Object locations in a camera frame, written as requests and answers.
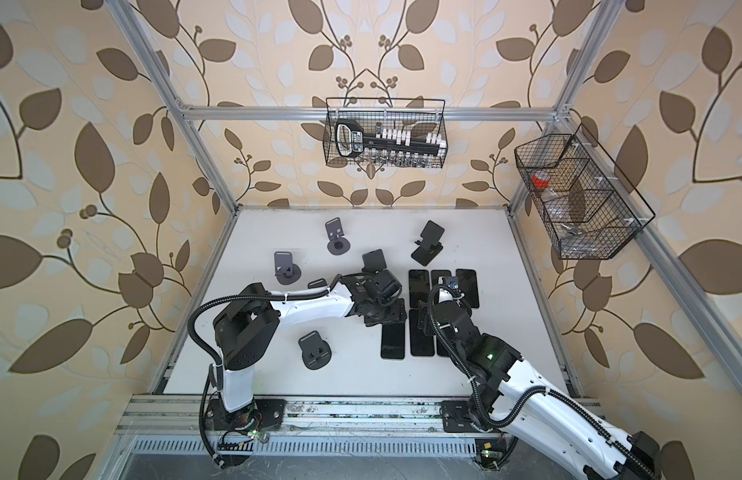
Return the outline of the black phone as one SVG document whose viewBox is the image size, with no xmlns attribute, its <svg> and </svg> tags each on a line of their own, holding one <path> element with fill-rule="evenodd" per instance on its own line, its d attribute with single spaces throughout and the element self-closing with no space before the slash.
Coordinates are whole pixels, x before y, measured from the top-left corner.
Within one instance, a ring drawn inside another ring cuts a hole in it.
<svg viewBox="0 0 742 480">
<path fill-rule="evenodd" d="M 419 311 L 409 311 L 409 346 L 411 355 L 414 357 L 433 357 L 435 345 L 433 338 L 424 334 L 419 326 Z"/>
<path fill-rule="evenodd" d="M 457 269 L 458 287 L 471 308 L 480 307 L 477 273 L 472 269 Z"/>
<path fill-rule="evenodd" d="M 404 323 L 382 326 L 380 356 L 384 360 L 403 360 L 406 354 Z"/>
<path fill-rule="evenodd" d="M 447 358 L 449 356 L 448 350 L 439 339 L 435 339 L 436 353 L 440 357 Z"/>
</svg>

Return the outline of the black phone stand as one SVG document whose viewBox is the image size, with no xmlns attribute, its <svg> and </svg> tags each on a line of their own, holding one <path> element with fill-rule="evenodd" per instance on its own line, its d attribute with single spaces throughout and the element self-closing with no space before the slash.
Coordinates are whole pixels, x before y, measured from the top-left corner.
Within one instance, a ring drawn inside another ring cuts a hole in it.
<svg viewBox="0 0 742 480">
<path fill-rule="evenodd" d="M 409 305 L 411 309 L 419 309 L 421 304 L 427 303 L 430 291 L 430 274 L 425 269 L 408 271 Z"/>
<path fill-rule="evenodd" d="M 430 280 L 432 285 L 446 284 L 447 279 L 452 276 L 452 272 L 447 269 L 433 269 L 430 271 Z"/>
</svg>

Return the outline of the grey round stand front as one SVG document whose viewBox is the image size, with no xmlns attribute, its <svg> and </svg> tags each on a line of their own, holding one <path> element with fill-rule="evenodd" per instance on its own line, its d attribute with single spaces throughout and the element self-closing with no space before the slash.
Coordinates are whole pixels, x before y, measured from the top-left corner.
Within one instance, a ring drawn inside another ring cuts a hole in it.
<svg viewBox="0 0 742 480">
<path fill-rule="evenodd" d="M 298 340 L 301 358 L 305 367 L 315 371 L 324 368 L 332 358 L 330 345 L 317 330 L 313 330 Z"/>
</svg>

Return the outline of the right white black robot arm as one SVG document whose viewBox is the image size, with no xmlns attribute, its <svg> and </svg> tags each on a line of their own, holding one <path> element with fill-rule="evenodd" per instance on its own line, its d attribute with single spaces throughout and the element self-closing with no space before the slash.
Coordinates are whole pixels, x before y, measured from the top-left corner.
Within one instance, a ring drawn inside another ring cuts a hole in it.
<svg viewBox="0 0 742 480">
<path fill-rule="evenodd" d="M 627 433 L 548 381 L 502 339 L 481 332 L 456 289 L 432 287 L 426 322 L 471 388 L 469 419 L 481 431 L 508 433 L 575 479 L 658 479 L 660 453 L 643 432 Z"/>
</svg>

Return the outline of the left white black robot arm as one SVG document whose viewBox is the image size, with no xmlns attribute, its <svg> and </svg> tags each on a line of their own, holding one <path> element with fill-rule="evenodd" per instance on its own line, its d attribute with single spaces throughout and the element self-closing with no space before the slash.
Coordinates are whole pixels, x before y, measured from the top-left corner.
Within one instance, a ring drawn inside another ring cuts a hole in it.
<svg viewBox="0 0 742 480">
<path fill-rule="evenodd" d="M 279 327 L 352 316 L 367 327 L 399 324 L 405 321 L 402 290 L 386 269 L 339 274 L 326 286 L 301 291 L 270 291 L 252 283 L 196 308 L 187 321 L 188 335 L 212 359 L 207 380 L 224 411 L 237 414 L 254 404 L 254 365 Z"/>
</svg>

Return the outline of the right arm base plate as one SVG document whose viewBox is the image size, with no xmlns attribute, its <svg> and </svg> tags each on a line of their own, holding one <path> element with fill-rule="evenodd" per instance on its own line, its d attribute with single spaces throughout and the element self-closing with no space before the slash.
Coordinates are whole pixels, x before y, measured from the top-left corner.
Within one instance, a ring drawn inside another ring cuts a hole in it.
<svg viewBox="0 0 742 480">
<path fill-rule="evenodd" d="M 483 433 L 470 416 L 468 403 L 465 400 L 444 400 L 440 403 L 442 429 L 451 434 Z"/>
</svg>

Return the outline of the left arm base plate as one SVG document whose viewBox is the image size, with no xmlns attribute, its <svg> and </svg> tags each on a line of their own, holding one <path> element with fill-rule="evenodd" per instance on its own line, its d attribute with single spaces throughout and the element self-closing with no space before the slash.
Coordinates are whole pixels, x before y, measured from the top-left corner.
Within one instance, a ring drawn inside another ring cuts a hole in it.
<svg viewBox="0 0 742 480">
<path fill-rule="evenodd" d="M 219 398 L 212 398 L 206 405 L 201 420 L 213 431 L 260 430 L 282 424 L 286 402 L 283 399 L 255 399 L 249 405 L 229 412 Z"/>
</svg>

